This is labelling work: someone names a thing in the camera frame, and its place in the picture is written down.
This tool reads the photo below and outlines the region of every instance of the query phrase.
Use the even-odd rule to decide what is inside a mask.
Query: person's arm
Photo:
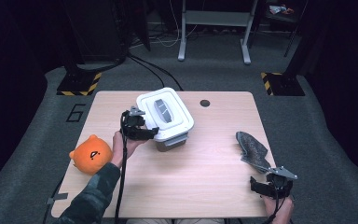
[[[128,158],[145,141],[127,142]],[[123,162],[123,139],[120,132],[113,137],[113,158],[90,180],[87,186],[72,200],[55,222],[62,223],[101,223],[103,213],[112,201],[113,190],[120,179]]]
[[[261,195],[263,198],[264,204],[266,205],[266,211],[268,217],[274,214],[276,208],[276,200],[270,197]],[[295,209],[295,205],[293,204],[293,200],[290,197],[279,200],[278,203],[281,208],[276,214],[276,217],[272,220],[272,224],[287,224],[290,221],[293,210]]]

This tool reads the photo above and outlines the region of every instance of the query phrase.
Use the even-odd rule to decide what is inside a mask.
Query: wooden tabletop
[[[77,145],[96,134],[112,146],[112,136],[120,128],[120,116],[136,105],[145,91],[99,91],[79,136]],[[166,152],[149,140],[140,145],[127,162],[126,181],[119,216],[122,218],[264,217],[265,206],[250,190],[250,176],[266,180],[255,168],[241,161],[241,147],[235,133],[254,136],[266,149],[267,161],[275,167],[269,142],[259,117],[255,99],[244,91],[177,92],[195,124],[183,146]],[[208,107],[200,105],[208,100]],[[59,217],[87,185],[71,161],[52,215]],[[119,181],[105,217],[114,217]]]

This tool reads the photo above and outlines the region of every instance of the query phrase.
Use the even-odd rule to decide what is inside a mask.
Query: crumpled gray fabric
[[[236,137],[242,148],[241,161],[254,166],[260,173],[266,173],[270,167],[266,161],[268,150],[248,133],[237,132]]]

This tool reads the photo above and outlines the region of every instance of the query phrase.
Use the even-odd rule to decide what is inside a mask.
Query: person's hand
[[[272,214],[274,214],[275,207],[276,207],[276,200],[272,199],[270,197],[261,195],[261,198],[264,201],[264,204],[266,205],[266,211],[268,217],[270,217]],[[279,200],[278,206],[281,206],[283,202],[283,199]],[[287,197],[284,199],[284,202],[282,204],[282,207],[276,214],[276,217],[272,220],[273,224],[287,224],[290,221],[290,217],[292,216],[293,210],[295,208],[295,205],[293,204],[293,200],[290,197]]]
[[[127,159],[133,154],[135,149],[147,142],[147,140],[144,141],[134,141],[134,140],[127,140]],[[121,135],[121,132],[117,131],[115,132],[115,135],[113,136],[113,158],[111,162],[118,168],[121,168],[121,165],[123,164],[123,136]]]

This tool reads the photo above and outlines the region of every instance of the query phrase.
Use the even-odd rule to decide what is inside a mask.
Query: orange pumpkin toy
[[[103,139],[92,134],[89,139],[71,151],[69,157],[74,160],[74,166],[79,171],[94,175],[112,160],[113,152]]]

